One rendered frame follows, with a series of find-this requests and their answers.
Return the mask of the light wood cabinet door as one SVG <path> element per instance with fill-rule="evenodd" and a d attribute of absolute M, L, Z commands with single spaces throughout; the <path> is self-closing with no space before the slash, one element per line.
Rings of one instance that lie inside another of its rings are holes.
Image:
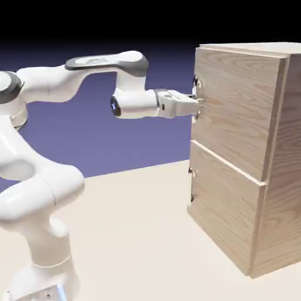
<path fill-rule="evenodd" d="M 197 48 L 192 138 L 263 182 L 288 55 Z"/>
<path fill-rule="evenodd" d="M 190 166 L 196 171 L 190 216 L 249 275 L 266 183 L 244 175 L 195 141 L 190 144 Z"/>

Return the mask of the light wood cabinet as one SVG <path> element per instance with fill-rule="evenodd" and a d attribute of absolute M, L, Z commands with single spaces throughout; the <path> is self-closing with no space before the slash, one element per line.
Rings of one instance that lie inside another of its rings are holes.
<path fill-rule="evenodd" d="M 246 52 L 283 53 L 289 59 L 283 77 L 272 143 L 268 152 L 265 194 L 260 210 L 251 278 L 301 262 L 301 43 L 257 42 L 202 44 Z M 198 141 L 192 138 L 190 144 Z M 207 151 L 242 172 L 202 144 Z"/>

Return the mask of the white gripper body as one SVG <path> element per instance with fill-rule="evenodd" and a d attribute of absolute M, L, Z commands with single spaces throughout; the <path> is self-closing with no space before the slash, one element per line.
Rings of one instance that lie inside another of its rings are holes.
<path fill-rule="evenodd" d="M 199 112 L 199 102 L 195 95 L 180 93 L 176 90 L 171 90 L 173 96 L 173 115 L 188 116 L 197 115 Z"/>

